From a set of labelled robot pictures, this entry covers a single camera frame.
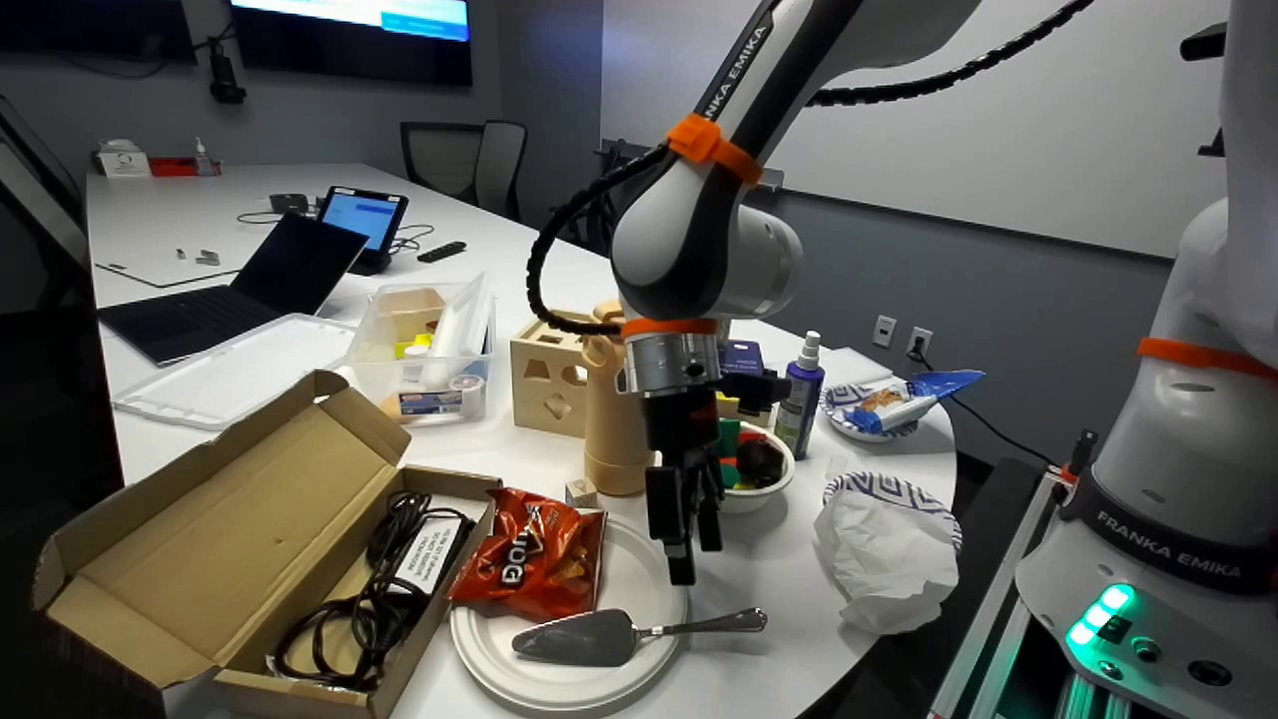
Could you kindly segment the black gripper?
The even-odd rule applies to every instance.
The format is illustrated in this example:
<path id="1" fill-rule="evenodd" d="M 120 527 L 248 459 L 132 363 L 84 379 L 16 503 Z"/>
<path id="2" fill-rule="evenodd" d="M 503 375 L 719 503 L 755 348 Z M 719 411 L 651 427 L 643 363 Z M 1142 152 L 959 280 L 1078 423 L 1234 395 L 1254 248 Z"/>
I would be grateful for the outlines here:
<path id="1" fill-rule="evenodd" d="M 791 383 L 771 367 L 731 363 L 715 383 L 651 395 L 643 403 L 647 439 L 667 467 L 647 471 L 647 531 L 663 543 L 667 575 L 675 587 L 695 583 L 691 535 L 695 535 L 695 495 L 691 479 L 675 467 L 691 467 L 711 447 L 711 399 L 727 395 L 739 415 L 767 423 L 771 407 L 791 391 Z M 719 455 L 703 455 L 699 479 L 699 543 L 703 551 L 723 551 L 723 475 Z"/>

